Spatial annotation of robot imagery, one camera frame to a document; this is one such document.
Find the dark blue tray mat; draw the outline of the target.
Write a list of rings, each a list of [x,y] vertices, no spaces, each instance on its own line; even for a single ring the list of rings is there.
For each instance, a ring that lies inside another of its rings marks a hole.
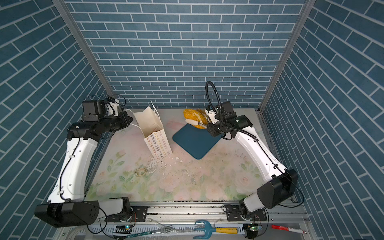
[[[190,124],[183,126],[173,135],[173,140],[197,160],[202,159],[222,138],[212,137],[206,129],[197,129]]]

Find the large oval seeded bread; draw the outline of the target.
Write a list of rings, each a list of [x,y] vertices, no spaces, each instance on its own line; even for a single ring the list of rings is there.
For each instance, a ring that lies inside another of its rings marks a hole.
[[[209,117],[206,115],[206,113],[201,109],[197,109],[197,110],[185,109],[183,111],[183,114],[185,119],[195,120],[203,123],[206,126],[208,126],[208,124],[211,122]]]

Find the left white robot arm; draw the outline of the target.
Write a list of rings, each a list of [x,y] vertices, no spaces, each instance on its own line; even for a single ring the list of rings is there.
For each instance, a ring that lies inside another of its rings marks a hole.
[[[47,203],[37,205],[35,216],[55,228],[88,226],[109,216],[127,221],[133,210],[128,198],[86,202],[85,183],[91,158],[104,133],[130,125],[133,118],[121,112],[110,119],[79,122],[68,129],[67,150],[57,183]]]

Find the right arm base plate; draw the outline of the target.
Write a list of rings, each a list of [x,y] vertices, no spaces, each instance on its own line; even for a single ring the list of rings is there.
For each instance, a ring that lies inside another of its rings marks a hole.
[[[222,206],[222,210],[226,214],[227,221],[229,222],[266,221],[267,220],[267,214],[264,209],[259,209],[254,212],[249,212],[242,205],[225,204]]]

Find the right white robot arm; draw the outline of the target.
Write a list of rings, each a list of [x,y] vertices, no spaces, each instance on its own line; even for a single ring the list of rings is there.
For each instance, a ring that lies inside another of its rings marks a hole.
[[[299,192],[298,173],[287,169],[260,140],[251,121],[244,115],[238,116],[230,102],[216,106],[208,105],[205,111],[186,109],[183,111],[186,123],[207,130],[212,137],[231,134],[247,151],[261,173],[264,184],[248,197],[240,200],[240,212],[244,219],[256,215],[256,211],[272,209]]]

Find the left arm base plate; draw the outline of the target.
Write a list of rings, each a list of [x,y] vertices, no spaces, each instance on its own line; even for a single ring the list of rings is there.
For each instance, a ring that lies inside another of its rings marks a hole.
[[[133,206],[128,213],[122,212],[108,216],[109,223],[143,223],[148,214],[147,206]]]

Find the white printed paper bag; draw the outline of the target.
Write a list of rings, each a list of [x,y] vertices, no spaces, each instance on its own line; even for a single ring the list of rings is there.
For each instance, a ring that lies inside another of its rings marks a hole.
[[[141,112],[126,109],[134,122],[134,133],[129,136],[130,150],[137,155],[148,155],[155,161],[162,161],[173,154],[160,114],[153,103]]]

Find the red white marker pen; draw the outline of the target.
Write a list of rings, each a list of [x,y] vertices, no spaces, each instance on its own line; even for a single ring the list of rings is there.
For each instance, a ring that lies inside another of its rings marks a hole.
[[[272,229],[276,229],[276,230],[281,230],[281,231],[287,231],[287,232],[298,233],[298,234],[307,234],[307,232],[304,231],[304,230],[302,230],[302,229],[295,229],[295,228],[291,228],[291,227],[284,227],[284,226],[271,225],[271,228],[272,228]]]

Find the aluminium rail frame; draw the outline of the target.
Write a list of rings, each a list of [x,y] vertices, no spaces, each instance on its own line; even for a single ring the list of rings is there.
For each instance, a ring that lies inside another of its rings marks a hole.
[[[129,210],[133,206],[147,206],[148,214],[146,221],[143,223],[109,223],[108,216],[116,215],[112,213],[112,209],[104,207],[100,211],[96,220],[91,224],[91,229],[97,231],[101,226],[107,225],[122,226],[129,224],[134,229],[144,227],[162,227],[173,226],[174,228],[181,225],[193,226],[198,220],[209,221],[212,225],[231,226],[243,225],[247,223],[256,224],[299,224],[306,225],[310,223],[309,216],[303,206],[295,207],[294,204],[286,203],[284,207],[276,206],[273,209],[264,209],[267,214],[266,221],[227,221],[226,214],[222,210],[225,204],[239,205],[235,201],[219,201],[219,202],[132,202]]]

